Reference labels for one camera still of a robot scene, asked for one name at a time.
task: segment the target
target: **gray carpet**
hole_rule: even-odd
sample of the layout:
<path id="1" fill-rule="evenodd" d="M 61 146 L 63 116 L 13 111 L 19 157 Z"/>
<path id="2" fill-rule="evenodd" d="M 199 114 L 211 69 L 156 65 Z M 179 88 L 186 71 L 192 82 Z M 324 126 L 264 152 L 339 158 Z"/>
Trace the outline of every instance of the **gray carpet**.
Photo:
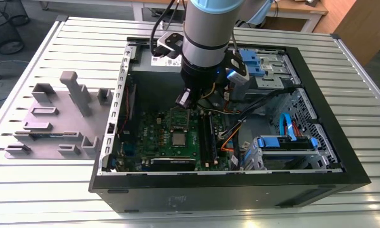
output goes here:
<path id="1" fill-rule="evenodd" d="M 134 12 L 131 7 L 102 6 L 72 3 L 49 3 L 49 10 L 43 11 L 37 1 L 24 0 L 24 7 L 31 18 L 31 22 L 19 27 L 17 30 L 23 37 L 25 47 L 24 50 L 13 55 L 1 55 L 0 61 L 24 60 L 29 61 L 36 49 L 39 48 L 44 37 L 51 29 L 57 15 L 68 15 L 75 17 L 124 19 L 134 20 Z M 182 14 L 176 14 L 174 22 L 180 22 Z M 156 21 L 151 16 L 151 12 L 144 9 L 144 20 Z M 24 63 L 5 63 L 0 65 L 0 99 L 5 98 L 17 82 L 17 79 L 25 68 Z M 372 76 L 380 87 L 380 53 L 376 55 L 366 70 Z"/>

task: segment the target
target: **blue drive bracket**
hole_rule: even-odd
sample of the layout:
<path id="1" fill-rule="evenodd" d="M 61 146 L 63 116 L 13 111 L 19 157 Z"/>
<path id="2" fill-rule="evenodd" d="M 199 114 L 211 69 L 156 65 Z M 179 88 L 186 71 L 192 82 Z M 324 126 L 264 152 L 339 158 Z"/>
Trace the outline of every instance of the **blue drive bracket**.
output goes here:
<path id="1" fill-rule="evenodd" d="M 251 76 L 263 77 L 267 74 L 266 71 L 260 68 L 260 66 L 247 66 L 247 67 Z"/>
<path id="2" fill-rule="evenodd" d="M 240 50 L 240 56 L 247 66 L 259 66 L 260 59 L 256 56 L 255 51 Z"/>
<path id="3" fill-rule="evenodd" d="M 279 118 L 279 132 L 280 135 L 286 135 L 284 133 L 284 125 L 283 125 L 283 121 L 286 119 L 286 124 L 287 124 L 287 132 L 288 132 L 288 136 L 291 137 L 292 141 L 296 141 L 298 138 L 294 134 L 294 130 L 292 130 L 292 118 L 291 115 L 288 113 L 282 113 L 280 118 Z"/>

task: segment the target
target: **black computer chassis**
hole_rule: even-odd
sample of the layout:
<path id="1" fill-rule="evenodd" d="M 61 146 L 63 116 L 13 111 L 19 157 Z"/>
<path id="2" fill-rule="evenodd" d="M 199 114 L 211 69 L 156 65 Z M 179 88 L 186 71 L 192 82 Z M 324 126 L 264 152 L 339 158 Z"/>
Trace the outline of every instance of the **black computer chassis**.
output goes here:
<path id="1" fill-rule="evenodd" d="M 371 183 L 331 107 L 298 48 L 283 49 L 291 59 L 344 172 L 99 176 L 99 156 L 90 182 L 116 212 L 160 212 L 302 207 L 340 191 Z"/>

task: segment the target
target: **label sticker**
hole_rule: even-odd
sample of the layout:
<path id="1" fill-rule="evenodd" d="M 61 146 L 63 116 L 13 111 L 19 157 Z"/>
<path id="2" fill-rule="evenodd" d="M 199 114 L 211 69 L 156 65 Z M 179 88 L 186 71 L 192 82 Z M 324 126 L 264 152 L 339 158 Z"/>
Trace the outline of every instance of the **label sticker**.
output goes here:
<path id="1" fill-rule="evenodd" d="M 239 159 L 235 156 L 231 157 L 231 161 L 236 166 L 239 165 Z"/>
<path id="2" fill-rule="evenodd" d="M 182 56 L 178 56 L 178 58 L 171 59 L 170 57 L 151 57 L 151 66 L 160 66 L 160 67 L 180 67 L 182 66 Z"/>
<path id="3" fill-rule="evenodd" d="M 247 142 L 247 141 L 244 141 L 244 142 L 243 142 L 243 145 L 242 145 L 242 148 L 247 148 L 247 147 L 250 147 L 250 145 L 251 145 L 251 143 Z"/>
<path id="4" fill-rule="evenodd" d="M 230 101 L 230 93 L 228 92 L 224 92 L 224 100 Z"/>
<path id="5" fill-rule="evenodd" d="M 262 68 L 264 70 L 274 70 L 274 67 L 271 65 L 262 65 Z"/>

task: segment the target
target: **aluminum profile table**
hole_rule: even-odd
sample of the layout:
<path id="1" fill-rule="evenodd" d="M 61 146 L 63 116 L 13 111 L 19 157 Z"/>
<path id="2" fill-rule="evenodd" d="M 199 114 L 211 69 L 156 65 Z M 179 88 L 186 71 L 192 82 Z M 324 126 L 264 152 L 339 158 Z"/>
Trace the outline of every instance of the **aluminum profile table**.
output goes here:
<path id="1" fill-rule="evenodd" d="M 114 88 L 127 37 L 150 37 L 151 22 L 68 18 L 56 21 L 0 110 L 0 225 L 28 227 L 380 227 L 380 91 L 340 40 L 326 34 L 236 29 L 248 44 L 298 47 L 371 177 L 366 187 L 294 209 L 118 214 L 88 192 L 94 161 L 8 160 L 32 104 L 32 87 L 74 70 L 91 90 Z M 182 31 L 179 24 L 172 31 Z"/>

